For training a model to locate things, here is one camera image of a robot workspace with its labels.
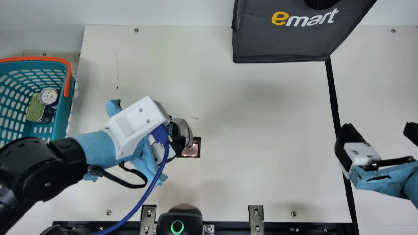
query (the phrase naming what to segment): metal bracket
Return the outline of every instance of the metal bracket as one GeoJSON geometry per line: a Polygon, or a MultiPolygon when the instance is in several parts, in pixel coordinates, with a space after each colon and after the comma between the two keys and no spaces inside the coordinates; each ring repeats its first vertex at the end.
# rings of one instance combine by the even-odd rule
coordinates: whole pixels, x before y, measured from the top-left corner
{"type": "Polygon", "coordinates": [[[264,212],[263,206],[248,206],[251,235],[264,235],[264,212]]]}
{"type": "Polygon", "coordinates": [[[155,225],[155,215],[157,213],[157,206],[143,206],[141,215],[141,229],[140,235],[152,235],[157,226],[155,225]]]}
{"type": "Polygon", "coordinates": [[[215,233],[215,225],[203,225],[203,235],[213,235],[215,233]]]}

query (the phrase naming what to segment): blue connector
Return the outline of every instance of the blue connector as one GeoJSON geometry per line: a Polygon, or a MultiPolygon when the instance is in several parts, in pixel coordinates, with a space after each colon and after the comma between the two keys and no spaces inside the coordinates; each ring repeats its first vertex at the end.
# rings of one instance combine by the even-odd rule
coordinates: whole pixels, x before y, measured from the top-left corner
{"type": "Polygon", "coordinates": [[[155,128],[153,131],[151,131],[151,135],[153,135],[155,141],[157,143],[161,144],[167,144],[169,142],[168,137],[168,131],[164,125],[159,125],[157,128],[155,128]]]}

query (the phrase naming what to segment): black metal frame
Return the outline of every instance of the black metal frame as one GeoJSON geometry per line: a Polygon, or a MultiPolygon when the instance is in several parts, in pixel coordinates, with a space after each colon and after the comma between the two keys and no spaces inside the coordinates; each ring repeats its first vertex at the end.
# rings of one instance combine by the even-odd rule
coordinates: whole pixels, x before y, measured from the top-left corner
{"type": "MultiPolygon", "coordinates": [[[[54,221],[53,225],[61,225],[68,230],[91,228],[99,231],[100,227],[106,229],[116,221],[54,221]]],[[[210,222],[204,224],[215,225],[215,235],[250,235],[250,222],[210,222]]],[[[138,235],[141,227],[139,221],[126,222],[113,235],[138,235]]],[[[298,222],[264,222],[265,235],[317,235],[324,232],[333,235],[353,234],[351,223],[298,223],[298,222]]]]}

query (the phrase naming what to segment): emart bag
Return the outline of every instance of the emart bag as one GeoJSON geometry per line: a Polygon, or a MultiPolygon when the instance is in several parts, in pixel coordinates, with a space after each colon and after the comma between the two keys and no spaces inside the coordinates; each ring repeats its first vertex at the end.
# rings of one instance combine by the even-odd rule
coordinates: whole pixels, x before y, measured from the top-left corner
{"type": "Polygon", "coordinates": [[[376,0],[235,0],[235,63],[324,61],[376,0]]]}

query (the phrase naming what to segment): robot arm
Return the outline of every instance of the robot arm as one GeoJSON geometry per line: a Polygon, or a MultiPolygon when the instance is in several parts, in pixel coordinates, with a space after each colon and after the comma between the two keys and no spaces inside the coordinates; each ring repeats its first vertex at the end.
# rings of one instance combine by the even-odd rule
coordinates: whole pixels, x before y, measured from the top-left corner
{"type": "MultiPolygon", "coordinates": [[[[403,134],[418,146],[418,124],[407,123],[403,134]]],[[[408,199],[418,208],[418,161],[414,157],[382,160],[352,124],[341,127],[334,150],[343,174],[356,189],[408,199]]]]}
{"type": "MultiPolygon", "coordinates": [[[[107,110],[111,118],[97,132],[49,143],[21,138],[0,149],[0,234],[5,234],[36,202],[54,198],[81,179],[97,180],[107,168],[130,161],[136,171],[152,180],[164,151],[153,151],[156,148],[151,147],[149,134],[156,141],[154,145],[170,141],[175,146],[169,157],[180,155],[193,143],[185,141],[193,139],[188,126],[187,136],[182,135],[185,132],[171,131],[171,137],[170,129],[184,128],[186,122],[178,125],[181,119],[172,120],[150,97],[125,110],[117,101],[111,101],[107,110]]],[[[161,175],[157,185],[166,178],[161,175]]]]}

